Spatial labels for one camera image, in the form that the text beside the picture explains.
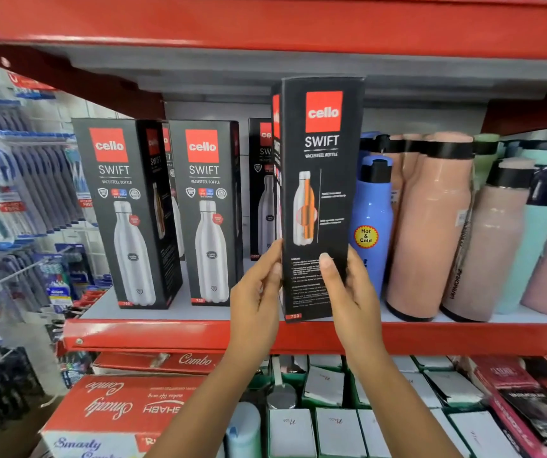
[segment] person's right hand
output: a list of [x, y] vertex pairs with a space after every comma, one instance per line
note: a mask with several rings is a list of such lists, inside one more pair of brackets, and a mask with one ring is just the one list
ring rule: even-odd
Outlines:
[[348, 246], [345, 286], [327, 253], [320, 255], [320, 271], [329, 292], [335, 331], [350, 367], [358, 369], [362, 357], [385, 354], [380, 302], [356, 251]]

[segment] white shelf surface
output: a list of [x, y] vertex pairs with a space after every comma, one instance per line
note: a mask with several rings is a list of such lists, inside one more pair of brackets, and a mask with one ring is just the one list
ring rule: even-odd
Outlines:
[[[254, 262], [244, 260], [244, 272], [246, 272]], [[202, 305], [192, 305], [189, 295], [189, 278], [184, 262], [181, 263], [183, 271], [183, 286], [172, 301], [170, 308], [166, 310], [132, 309], [120, 308], [117, 303], [117, 295], [114, 288], [106, 292], [93, 307], [85, 312], [82, 319], [94, 320], [174, 320], [174, 321], [225, 321], [231, 318], [229, 307], [208, 307]], [[402, 320], [390, 313], [390, 310], [382, 305], [383, 323], [402, 323]], [[283, 315], [280, 309], [280, 321]], [[332, 318], [322, 318], [316, 321], [332, 321]], [[433, 320], [435, 323], [457, 323], [452, 319], [439, 313]], [[547, 315], [531, 310], [527, 307], [518, 309], [517, 312], [509, 315], [494, 315], [489, 323], [547, 323]]]

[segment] red shelf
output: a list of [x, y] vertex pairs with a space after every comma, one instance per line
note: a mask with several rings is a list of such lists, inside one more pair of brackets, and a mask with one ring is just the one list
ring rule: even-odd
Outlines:
[[[229, 341], [229, 309], [192, 307], [188, 291], [168, 310], [117, 307], [106, 294], [83, 318], [64, 327], [70, 350], [221, 352]], [[438, 315], [431, 323], [402, 323], [382, 308], [384, 342], [392, 354], [547, 355], [547, 316], [527, 308], [494, 316], [495, 323], [454, 323]], [[274, 354], [340, 354], [332, 321], [280, 322]]]
[[0, 43], [547, 59], [547, 0], [0, 0]]

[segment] hand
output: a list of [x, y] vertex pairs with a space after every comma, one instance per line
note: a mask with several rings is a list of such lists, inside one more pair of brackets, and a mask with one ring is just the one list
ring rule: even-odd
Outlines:
[[345, 286], [327, 253], [320, 255], [320, 271], [331, 299], [337, 337], [346, 349], [350, 368], [359, 369], [365, 357], [386, 353], [376, 290], [363, 261], [351, 246], [348, 246]]
[[254, 365], [253, 371], [269, 356], [278, 334], [281, 253], [282, 240], [278, 239], [232, 288], [231, 339], [226, 353]]

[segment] yellow sticker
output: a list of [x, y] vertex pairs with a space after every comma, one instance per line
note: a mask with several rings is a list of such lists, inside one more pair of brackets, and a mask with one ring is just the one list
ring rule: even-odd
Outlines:
[[377, 230], [369, 225], [362, 225], [354, 230], [354, 241], [356, 241], [357, 246], [363, 249], [375, 246], [379, 237]]

